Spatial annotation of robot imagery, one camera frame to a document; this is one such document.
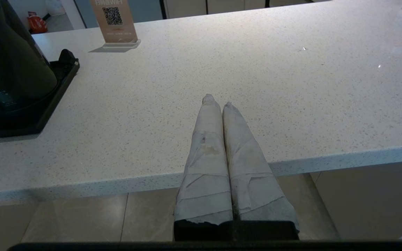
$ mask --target qr code sign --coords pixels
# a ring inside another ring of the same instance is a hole
[[[102,8],[105,13],[105,19],[108,22],[108,25],[121,25],[122,18],[120,17],[119,8],[118,7],[107,7]]]

